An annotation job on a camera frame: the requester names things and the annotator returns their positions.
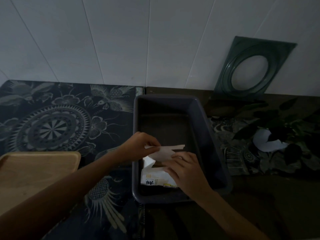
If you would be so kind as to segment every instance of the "patterned cloth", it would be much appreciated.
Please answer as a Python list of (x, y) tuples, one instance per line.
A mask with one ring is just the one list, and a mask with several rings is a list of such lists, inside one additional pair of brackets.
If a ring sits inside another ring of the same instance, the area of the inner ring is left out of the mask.
[(310, 159), (301, 157), (301, 161), (287, 165), (284, 149), (262, 152), (253, 144), (252, 139), (233, 140), (235, 133), (254, 120), (209, 118), (231, 175), (278, 174), (319, 178), (320, 159), (315, 155)]
[[(85, 166), (132, 135), (140, 94), (142, 87), (7, 81), (0, 88), (0, 154), (78, 151)], [(111, 171), (44, 238), (139, 239), (144, 207), (133, 199), (131, 174), (130, 165)]]

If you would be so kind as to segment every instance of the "rectangular bin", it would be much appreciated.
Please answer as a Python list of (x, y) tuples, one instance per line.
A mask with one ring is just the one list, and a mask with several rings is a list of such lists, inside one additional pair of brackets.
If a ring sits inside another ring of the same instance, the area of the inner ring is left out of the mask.
[[(134, 100), (133, 132), (145, 132), (162, 146), (186, 145), (195, 153), (212, 189), (221, 195), (230, 193), (232, 181), (221, 150), (215, 146), (213, 130), (197, 97), (148, 94)], [(143, 160), (132, 163), (132, 193), (142, 204), (166, 204), (190, 201), (179, 188), (140, 184)]]

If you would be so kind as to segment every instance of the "white wall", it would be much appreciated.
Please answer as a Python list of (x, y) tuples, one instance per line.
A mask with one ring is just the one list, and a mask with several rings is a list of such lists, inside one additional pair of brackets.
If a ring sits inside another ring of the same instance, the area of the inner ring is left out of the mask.
[(234, 36), (298, 43), (267, 93), (320, 96), (320, 0), (0, 0), (7, 79), (213, 90)]

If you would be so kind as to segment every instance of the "wooden tray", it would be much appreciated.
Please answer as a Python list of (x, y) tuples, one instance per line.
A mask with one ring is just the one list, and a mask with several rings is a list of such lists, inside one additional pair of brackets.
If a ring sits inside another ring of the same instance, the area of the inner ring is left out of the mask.
[(0, 157), (0, 215), (78, 169), (78, 152), (10, 152)]

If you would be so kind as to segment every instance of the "person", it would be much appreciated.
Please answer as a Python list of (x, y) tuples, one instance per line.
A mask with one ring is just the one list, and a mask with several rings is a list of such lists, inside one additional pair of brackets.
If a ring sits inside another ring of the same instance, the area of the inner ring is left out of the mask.
[[(148, 149), (145, 145), (154, 146)], [(122, 163), (157, 152), (160, 143), (146, 133), (135, 133), (118, 149), (50, 185), (0, 216), (1, 239), (37, 239), (59, 222), (72, 206), (110, 170)], [(210, 214), (233, 239), (268, 239), (212, 190), (195, 154), (177, 152), (165, 161), (165, 171), (179, 188)]]

